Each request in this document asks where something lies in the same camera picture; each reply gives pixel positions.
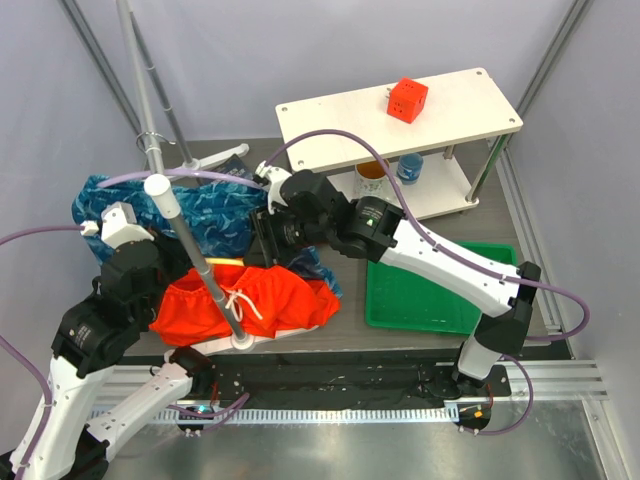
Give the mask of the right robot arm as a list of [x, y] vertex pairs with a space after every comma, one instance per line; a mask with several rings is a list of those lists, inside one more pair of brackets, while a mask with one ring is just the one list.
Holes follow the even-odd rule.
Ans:
[[330, 180], [261, 164], [254, 179], [267, 205], [252, 213], [248, 260], [285, 266], [304, 248], [327, 245], [351, 259], [399, 268], [439, 284], [481, 312], [461, 345], [451, 380], [472, 395], [496, 362], [518, 354], [529, 331], [540, 269], [531, 262], [494, 262], [435, 233], [393, 204], [366, 196], [348, 200]]

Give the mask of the yellow clothes hanger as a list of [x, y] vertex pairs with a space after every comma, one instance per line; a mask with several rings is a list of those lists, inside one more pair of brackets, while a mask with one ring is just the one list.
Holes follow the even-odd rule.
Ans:
[[239, 258], [206, 257], [205, 260], [209, 265], [244, 266], [244, 261]]

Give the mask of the orange shorts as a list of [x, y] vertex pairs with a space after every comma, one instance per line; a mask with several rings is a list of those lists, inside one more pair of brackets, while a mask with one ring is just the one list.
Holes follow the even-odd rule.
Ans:
[[340, 309], [325, 281], [305, 280], [282, 267], [217, 265], [213, 273], [225, 292], [221, 307], [194, 269], [167, 288], [150, 325], [166, 344], [187, 346], [229, 336], [226, 312], [247, 333], [273, 338], [283, 331], [321, 327]]

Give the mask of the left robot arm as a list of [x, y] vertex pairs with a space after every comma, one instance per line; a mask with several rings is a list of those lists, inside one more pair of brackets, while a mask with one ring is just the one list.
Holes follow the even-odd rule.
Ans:
[[169, 285], [191, 266], [180, 242], [160, 233], [115, 247], [91, 294], [62, 317], [49, 375], [38, 379], [40, 411], [19, 446], [2, 455], [2, 478], [101, 479], [155, 415], [185, 396], [200, 399], [211, 391], [211, 360], [179, 347], [121, 404], [101, 418], [88, 418], [126, 350], [155, 321]]

